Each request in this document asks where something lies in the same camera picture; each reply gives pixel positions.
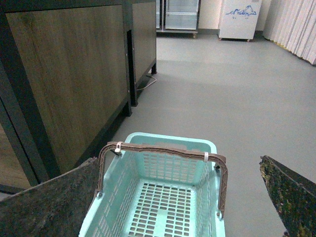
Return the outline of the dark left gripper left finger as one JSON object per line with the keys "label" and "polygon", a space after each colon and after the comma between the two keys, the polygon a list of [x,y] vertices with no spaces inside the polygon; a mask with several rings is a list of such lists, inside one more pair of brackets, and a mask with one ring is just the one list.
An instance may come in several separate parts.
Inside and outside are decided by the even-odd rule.
{"label": "dark left gripper left finger", "polygon": [[77,237],[99,176],[97,158],[0,202],[2,237]]}

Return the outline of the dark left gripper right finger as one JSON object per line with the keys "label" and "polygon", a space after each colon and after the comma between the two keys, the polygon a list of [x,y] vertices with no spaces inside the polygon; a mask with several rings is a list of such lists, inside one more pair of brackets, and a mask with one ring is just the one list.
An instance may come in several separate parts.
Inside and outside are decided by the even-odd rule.
{"label": "dark left gripper right finger", "polygon": [[316,184],[270,156],[261,156],[260,172],[286,231],[285,237],[316,235]]}

